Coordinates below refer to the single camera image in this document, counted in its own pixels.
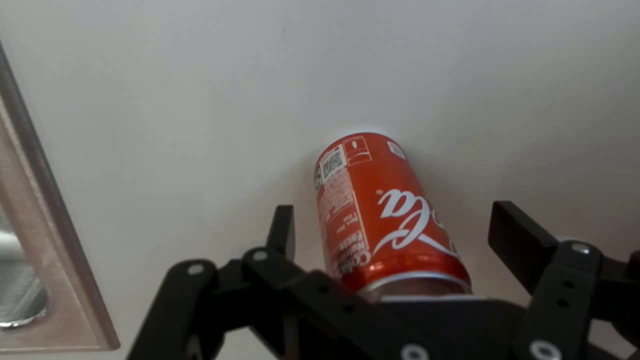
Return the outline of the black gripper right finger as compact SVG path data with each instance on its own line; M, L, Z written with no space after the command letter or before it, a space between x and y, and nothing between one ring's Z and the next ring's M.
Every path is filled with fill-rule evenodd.
M492 204L487 245L530 295L512 341L515 360L618 360L587 341L594 320L640 349L638 251L621 263L594 245L558 241L508 201Z

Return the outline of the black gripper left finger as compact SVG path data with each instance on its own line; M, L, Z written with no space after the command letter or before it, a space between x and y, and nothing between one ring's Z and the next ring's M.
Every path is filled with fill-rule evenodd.
M294 209L277 207L264 247L216 266L176 263L126 360L220 360L226 336L250 330L276 360L373 360L365 305L287 254Z

